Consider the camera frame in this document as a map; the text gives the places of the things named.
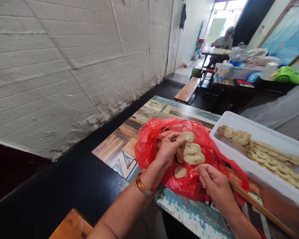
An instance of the white plastic tray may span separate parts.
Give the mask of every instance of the white plastic tray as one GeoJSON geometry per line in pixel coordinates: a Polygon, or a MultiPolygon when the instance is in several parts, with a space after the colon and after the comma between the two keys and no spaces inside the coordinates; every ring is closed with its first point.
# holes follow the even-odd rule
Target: white plastic tray
{"type": "MultiPolygon", "coordinates": [[[[218,134],[217,129],[222,125],[233,127],[235,130],[247,131],[251,134],[252,140],[263,141],[271,144],[284,153],[291,153],[298,156],[299,141],[230,111],[226,111],[222,115],[213,130],[210,132],[211,139],[214,140],[221,153],[227,158],[235,161],[249,178],[259,185],[269,189],[277,198],[280,198],[284,202],[299,208],[298,189],[268,172],[260,165],[254,163],[252,160],[216,138],[218,134]]],[[[299,173],[299,167],[294,167],[293,170],[299,173]]]]}

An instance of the hand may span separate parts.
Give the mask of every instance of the hand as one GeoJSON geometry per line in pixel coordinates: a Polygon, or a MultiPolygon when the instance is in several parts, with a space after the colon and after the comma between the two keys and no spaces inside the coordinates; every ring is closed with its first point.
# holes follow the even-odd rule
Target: hand
{"type": "Polygon", "coordinates": [[[155,160],[165,163],[167,168],[172,165],[176,150],[186,141],[184,138],[176,140],[180,135],[180,132],[173,132],[164,137],[161,141],[155,160]]]}
{"type": "Polygon", "coordinates": [[[211,196],[219,212],[225,217],[238,205],[234,199],[227,177],[209,164],[200,164],[195,168],[203,188],[211,196]]]}

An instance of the patterned tabletop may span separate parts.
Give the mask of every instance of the patterned tabletop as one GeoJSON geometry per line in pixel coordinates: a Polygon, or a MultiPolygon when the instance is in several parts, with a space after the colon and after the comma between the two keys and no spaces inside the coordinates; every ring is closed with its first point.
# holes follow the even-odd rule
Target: patterned tabletop
{"type": "MultiPolygon", "coordinates": [[[[128,182],[132,182],[140,172],[134,150],[141,128],[152,118],[172,117],[200,122],[211,131],[220,115],[154,96],[96,147],[92,153],[128,182]]],[[[252,196],[262,203],[259,186],[252,181],[249,183],[252,196]]],[[[200,238],[234,238],[213,204],[188,200],[163,185],[159,187],[154,201],[200,238]]]]}

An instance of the person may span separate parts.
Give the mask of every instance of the person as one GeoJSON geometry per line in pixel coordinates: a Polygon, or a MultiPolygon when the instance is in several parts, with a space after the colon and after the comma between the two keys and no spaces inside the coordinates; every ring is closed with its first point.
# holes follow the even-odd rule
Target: person
{"type": "MultiPolygon", "coordinates": [[[[155,160],[140,175],[140,181],[147,189],[157,189],[166,169],[172,165],[176,150],[185,142],[185,139],[176,140],[180,134],[173,132],[162,139],[155,160]]],[[[227,220],[235,237],[261,239],[261,235],[236,204],[227,177],[209,164],[200,164],[195,170],[200,173],[199,180],[227,220]]],[[[145,195],[133,181],[98,221],[88,239],[126,238],[151,200],[152,197],[145,195]]]]}
{"type": "MultiPolygon", "coordinates": [[[[215,47],[215,48],[222,48],[222,49],[230,50],[233,47],[234,30],[235,30],[234,27],[229,27],[226,30],[225,36],[218,38],[210,46],[215,47]]],[[[211,68],[211,66],[215,65],[216,63],[223,62],[223,59],[224,59],[223,57],[211,56],[209,58],[209,63],[207,65],[207,68],[211,68]]]]}

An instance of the hanging cloth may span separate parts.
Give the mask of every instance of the hanging cloth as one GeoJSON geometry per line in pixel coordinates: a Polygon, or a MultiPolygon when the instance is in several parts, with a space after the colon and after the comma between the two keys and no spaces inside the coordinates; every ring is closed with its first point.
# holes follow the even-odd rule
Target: hanging cloth
{"type": "Polygon", "coordinates": [[[183,5],[183,11],[182,11],[182,18],[180,19],[180,25],[179,27],[184,30],[184,24],[186,20],[186,3],[183,5]]]}

